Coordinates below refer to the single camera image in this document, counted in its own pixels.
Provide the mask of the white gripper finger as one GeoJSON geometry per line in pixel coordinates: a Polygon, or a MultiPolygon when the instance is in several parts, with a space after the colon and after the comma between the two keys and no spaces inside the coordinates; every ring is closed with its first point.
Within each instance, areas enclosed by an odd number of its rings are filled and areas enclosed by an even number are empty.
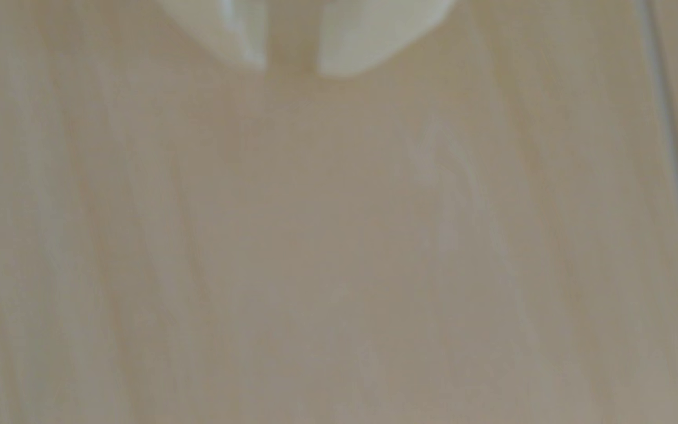
{"type": "Polygon", "coordinates": [[[323,6],[317,70],[329,78],[367,72],[427,35],[456,1],[330,1],[323,6]]]}
{"type": "Polygon", "coordinates": [[[265,1],[159,1],[182,30],[214,57],[239,69],[268,67],[265,1]]]}

